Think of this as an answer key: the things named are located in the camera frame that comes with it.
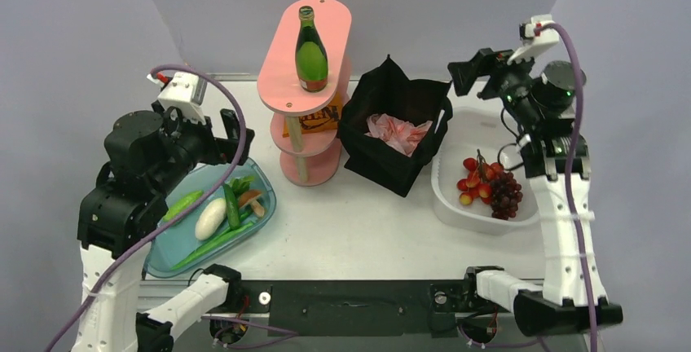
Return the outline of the green leaf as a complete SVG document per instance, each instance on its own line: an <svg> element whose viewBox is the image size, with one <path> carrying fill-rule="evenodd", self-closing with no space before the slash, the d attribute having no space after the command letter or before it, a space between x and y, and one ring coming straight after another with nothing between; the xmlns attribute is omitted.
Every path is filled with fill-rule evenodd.
<svg viewBox="0 0 691 352"><path fill-rule="evenodd" d="M235 196L240 196L250 189L253 181L254 181L254 176L248 175L248 176L244 176L244 177L233 178L228 183L228 185L231 187Z"/></svg>

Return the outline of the dark green cucumber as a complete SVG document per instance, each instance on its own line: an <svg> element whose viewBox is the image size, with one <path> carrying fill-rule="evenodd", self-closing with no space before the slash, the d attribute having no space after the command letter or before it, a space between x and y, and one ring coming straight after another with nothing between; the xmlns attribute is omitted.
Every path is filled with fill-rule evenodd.
<svg viewBox="0 0 691 352"><path fill-rule="evenodd" d="M235 193L232 190L232 187L229 184L224 183L222 185L222 189L226 201L228 228L231 231L234 231L238 229L241 225L238 200L235 196Z"/></svg>

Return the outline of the white round food item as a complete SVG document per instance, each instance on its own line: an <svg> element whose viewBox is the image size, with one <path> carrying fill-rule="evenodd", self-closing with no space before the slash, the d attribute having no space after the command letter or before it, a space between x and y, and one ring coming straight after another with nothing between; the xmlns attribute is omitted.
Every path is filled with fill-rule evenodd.
<svg viewBox="0 0 691 352"><path fill-rule="evenodd" d="M195 237L199 241L209 239L219 228L227 214L227 203L223 198L210 201L200 213L195 225Z"/></svg>

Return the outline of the red cherry tomato bunch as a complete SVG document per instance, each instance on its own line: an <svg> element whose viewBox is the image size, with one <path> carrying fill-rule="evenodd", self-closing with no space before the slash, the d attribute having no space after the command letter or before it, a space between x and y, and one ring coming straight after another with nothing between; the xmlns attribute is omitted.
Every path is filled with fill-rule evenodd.
<svg viewBox="0 0 691 352"><path fill-rule="evenodd" d="M456 183L459 203L470 206L475 200L480 200L489 205L492 202L491 184L504 171L504 166L497 161L490 163L480 152L475 157L465 158L462 166L467 175Z"/></svg>

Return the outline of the orange snack bag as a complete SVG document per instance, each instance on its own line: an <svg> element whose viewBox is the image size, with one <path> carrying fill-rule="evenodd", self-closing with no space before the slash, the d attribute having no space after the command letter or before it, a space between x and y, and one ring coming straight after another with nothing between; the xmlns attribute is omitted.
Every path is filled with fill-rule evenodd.
<svg viewBox="0 0 691 352"><path fill-rule="evenodd" d="M343 103L340 94L318 112L298 117L302 134L314 134L328 130L336 130L342 117Z"/></svg>

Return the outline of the dark purple grape bunch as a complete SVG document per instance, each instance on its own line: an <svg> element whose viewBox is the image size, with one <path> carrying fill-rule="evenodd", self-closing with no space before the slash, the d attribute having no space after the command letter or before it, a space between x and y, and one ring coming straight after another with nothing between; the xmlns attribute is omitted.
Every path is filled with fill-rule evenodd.
<svg viewBox="0 0 691 352"><path fill-rule="evenodd" d="M489 185L491 216L502 220L515 218L523 195L522 185L515 179L513 172L498 173Z"/></svg>

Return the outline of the pink plastic grocery bag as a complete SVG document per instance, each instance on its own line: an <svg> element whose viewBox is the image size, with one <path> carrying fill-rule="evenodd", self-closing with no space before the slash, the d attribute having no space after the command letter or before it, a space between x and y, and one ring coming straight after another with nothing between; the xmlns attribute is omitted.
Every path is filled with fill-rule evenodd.
<svg viewBox="0 0 691 352"><path fill-rule="evenodd" d="M410 121L400 120L388 114L373 114L366 119L366 135L379 139L405 156L411 156L432 124L432 121L425 121L414 125Z"/></svg>

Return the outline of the black fabric bag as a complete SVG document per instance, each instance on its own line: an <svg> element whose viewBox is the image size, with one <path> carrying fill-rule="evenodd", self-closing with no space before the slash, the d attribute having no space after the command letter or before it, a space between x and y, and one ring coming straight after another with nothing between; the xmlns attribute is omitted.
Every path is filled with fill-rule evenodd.
<svg viewBox="0 0 691 352"><path fill-rule="evenodd" d="M411 79L391 59L364 73L342 109L345 168L405 197L453 116L449 81Z"/></svg>

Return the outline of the green bottle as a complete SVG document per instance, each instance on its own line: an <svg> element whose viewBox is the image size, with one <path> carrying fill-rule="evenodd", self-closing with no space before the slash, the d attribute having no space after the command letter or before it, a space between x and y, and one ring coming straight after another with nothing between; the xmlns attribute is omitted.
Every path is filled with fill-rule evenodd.
<svg viewBox="0 0 691 352"><path fill-rule="evenodd" d="M328 55L315 26L315 12L310 6L298 10L300 29L295 49L295 67L303 90L316 93L328 84Z"/></svg>

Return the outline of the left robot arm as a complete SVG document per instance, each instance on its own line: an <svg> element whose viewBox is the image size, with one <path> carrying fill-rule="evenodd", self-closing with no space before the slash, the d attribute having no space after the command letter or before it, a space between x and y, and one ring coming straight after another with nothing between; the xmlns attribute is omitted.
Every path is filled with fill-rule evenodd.
<svg viewBox="0 0 691 352"><path fill-rule="evenodd" d="M81 201L77 238L83 268L75 351L164 351L178 319L137 311L140 275L152 241L168 228L168 195L198 165L232 171L245 163L253 132L238 108L222 109L226 134L208 117L191 121L180 108L155 107L118 118L104 146L108 161Z"/></svg>

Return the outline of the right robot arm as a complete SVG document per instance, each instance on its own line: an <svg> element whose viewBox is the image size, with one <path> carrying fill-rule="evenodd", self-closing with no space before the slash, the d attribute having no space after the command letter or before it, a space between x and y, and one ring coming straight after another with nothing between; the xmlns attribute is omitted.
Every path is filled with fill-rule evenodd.
<svg viewBox="0 0 691 352"><path fill-rule="evenodd" d="M490 302L511 312L526 336L554 336L600 330L623 321L600 280L592 247L588 194L592 171L587 142L575 109L585 83L583 70L555 60L537 77L532 59L513 53L479 50L472 59L447 68L459 96L485 78L478 93L499 99L519 129L517 147L526 182L536 202L544 242L542 284L532 284L497 266L468 270L460 291L470 310Z"/></svg>

